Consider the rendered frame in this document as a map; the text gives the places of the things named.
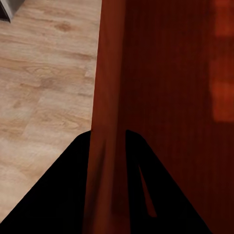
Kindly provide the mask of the storage box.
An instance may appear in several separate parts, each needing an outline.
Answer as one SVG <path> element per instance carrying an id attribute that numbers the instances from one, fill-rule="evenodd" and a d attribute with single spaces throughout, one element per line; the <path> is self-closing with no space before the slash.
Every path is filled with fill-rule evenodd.
<path id="1" fill-rule="evenodd" d="M 234 234 L 234 0 L 102 0 L 82 234 L 131 234 L 126 130 Z"/>

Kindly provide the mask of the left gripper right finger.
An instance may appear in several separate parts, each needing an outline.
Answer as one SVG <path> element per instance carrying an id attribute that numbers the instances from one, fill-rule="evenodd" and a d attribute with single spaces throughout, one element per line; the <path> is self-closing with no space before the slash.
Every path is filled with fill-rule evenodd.
<path id="1" fill-rule="evenodd" d="M 131 234 L 213 234 L 142 135 L 126 130 Z M 148 214 L 139 167 L 157 217 Z"/>

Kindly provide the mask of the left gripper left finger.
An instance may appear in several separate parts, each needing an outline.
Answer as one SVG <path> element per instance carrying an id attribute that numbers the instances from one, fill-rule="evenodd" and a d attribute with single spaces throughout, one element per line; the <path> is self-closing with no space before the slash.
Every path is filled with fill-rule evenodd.
<path id="1" fill-rule="evenodd" d="M 78 135 L 0 224 L 0 234 L 82 234 L 91 130 Z"/>

